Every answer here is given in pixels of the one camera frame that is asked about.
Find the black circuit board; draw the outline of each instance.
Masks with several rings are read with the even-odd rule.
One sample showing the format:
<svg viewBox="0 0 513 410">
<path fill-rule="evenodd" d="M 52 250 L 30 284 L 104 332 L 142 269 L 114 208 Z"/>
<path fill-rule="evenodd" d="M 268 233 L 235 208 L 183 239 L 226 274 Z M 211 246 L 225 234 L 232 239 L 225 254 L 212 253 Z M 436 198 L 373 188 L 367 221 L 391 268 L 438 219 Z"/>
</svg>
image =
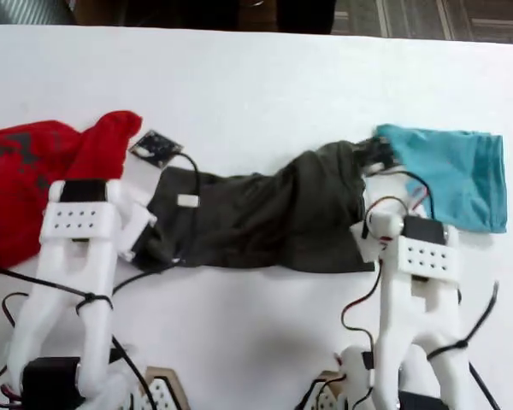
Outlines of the black circuit board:
<svg viewBox="0 0 513 410">
<path fill-rule="evenodd" d="M 150 130 L 129 151 L 154 167 L 163 169 L 183 148 L 159 132 Z"/>
</svg>

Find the white table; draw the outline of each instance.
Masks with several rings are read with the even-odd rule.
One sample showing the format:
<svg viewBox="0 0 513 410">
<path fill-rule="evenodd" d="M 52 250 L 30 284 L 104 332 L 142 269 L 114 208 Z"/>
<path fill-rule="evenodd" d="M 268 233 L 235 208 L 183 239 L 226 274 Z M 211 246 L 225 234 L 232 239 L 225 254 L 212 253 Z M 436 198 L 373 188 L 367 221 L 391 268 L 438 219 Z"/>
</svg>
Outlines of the white table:
<svg viewBox="0 0 513 410">
<path fill-rule="evenodd" d="M 0 127 L 57 119 L 81 129 L 123 108 L 144 117 L 142 131 L 163 132 L 202 170 L 225 175 L 271 173 L 305 149 L 367 138 L 385 122 L 503 134 L 508 233 L 463 235 L 463 319 L 475 322 L 499 278 L 498 305 L 469 354 L 503 409 L 513 409 L 513 46 L 0 26 Z M 150 192 L 157 171 L 129 163 L 126 178 Z M 118 279 L 130 274 L 121 264 Z M 115 298 L 115 333 L 151 364 L 173 367 L 196 410 L 290 409 L 318 372 L 334 368 L 333 351 L 366 342 L 343 330 L 339 312 L 373 281 L 175 269 Z M 22 289 L 0 278 L 0 301 Z M 376 331 L 377 299 L 351 321 Z M 79 330 L 67 315 L 44 352 L 72 353 Z M 10 335 L 0 310 L 0 366 Z M 475 409 L 486 409 L 471 389 Z"/>
</svg>

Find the teal cloth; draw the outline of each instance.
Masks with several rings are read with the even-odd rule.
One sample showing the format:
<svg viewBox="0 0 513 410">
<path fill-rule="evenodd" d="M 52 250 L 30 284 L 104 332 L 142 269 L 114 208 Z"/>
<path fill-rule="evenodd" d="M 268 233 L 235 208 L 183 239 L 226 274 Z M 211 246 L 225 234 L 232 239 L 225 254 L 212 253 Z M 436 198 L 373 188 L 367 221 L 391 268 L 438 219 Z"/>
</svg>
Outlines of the teal cloth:
<svg viewBox="0 0 513 410">
<path fill-rule="evenodd" d="M 433 131 L 383 125 L 408 171 L 430 186 L 437 220 L 475 232 L 504 233 L 507 223 L 502 137 L 484 132 Z M 418 183 L 407 186 L 413 191 Z M 429 214 L 429 201 L 424 202 Z"/>
</svg>

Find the red cloth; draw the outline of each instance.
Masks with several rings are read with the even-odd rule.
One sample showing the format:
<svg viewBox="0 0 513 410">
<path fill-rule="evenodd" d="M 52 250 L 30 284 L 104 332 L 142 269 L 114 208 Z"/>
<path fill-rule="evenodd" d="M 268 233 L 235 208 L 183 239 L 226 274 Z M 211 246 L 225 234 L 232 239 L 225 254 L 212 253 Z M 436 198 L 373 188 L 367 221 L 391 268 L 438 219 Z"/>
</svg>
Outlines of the red cloth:
<svg viewBox="0 0 513 410">
<path fill-rule="evenodd" d="M 141 122 L 132 112 L 116 111 L 84 132 L 58 121 L 0 130 L 0 267 L 38 253 L 52 182 L 121 176 L 128 140 Z"/>
</svg>

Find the dark green cloth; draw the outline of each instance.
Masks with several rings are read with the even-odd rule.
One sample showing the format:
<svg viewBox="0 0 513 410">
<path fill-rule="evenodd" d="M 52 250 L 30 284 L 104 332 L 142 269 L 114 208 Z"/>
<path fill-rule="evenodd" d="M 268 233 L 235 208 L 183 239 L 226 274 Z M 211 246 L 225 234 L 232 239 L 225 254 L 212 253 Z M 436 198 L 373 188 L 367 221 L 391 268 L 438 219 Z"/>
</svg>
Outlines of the dark green cloth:
<svg viewBox="0 0 513 410">
<path fill-rule="evenodd" d="M 183 263 L 231 268 L 281 265 L 318 273 L 361 272 L 363 263 L 350 226 L 364 213 L 357 146 L 346 141 L 306 151 L 273 176 L 219 177 L 201 173 L 198 230 Z M 168 167 L 149 210 L 161 238 L 138 258 L 168 261 L 186 245 L 192 210 L 177 195 L 193 193 L 194 172 Z"/>
</svg>

